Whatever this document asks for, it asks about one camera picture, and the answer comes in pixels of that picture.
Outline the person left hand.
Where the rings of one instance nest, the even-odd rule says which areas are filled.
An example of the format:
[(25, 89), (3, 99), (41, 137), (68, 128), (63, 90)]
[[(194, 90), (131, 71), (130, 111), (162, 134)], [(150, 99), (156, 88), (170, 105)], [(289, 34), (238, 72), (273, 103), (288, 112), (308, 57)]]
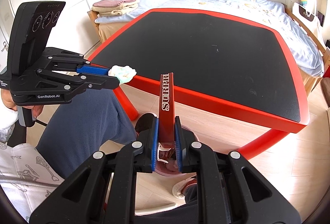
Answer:
[[(9, 90), (1, 89), (1, 99), (5, 107), (17, 111), (17, 105), (14, 103)], [(42, 113), (44, 105), (24, 106), (24, 108), (30, 109), (32, 116), (37, 118)]]

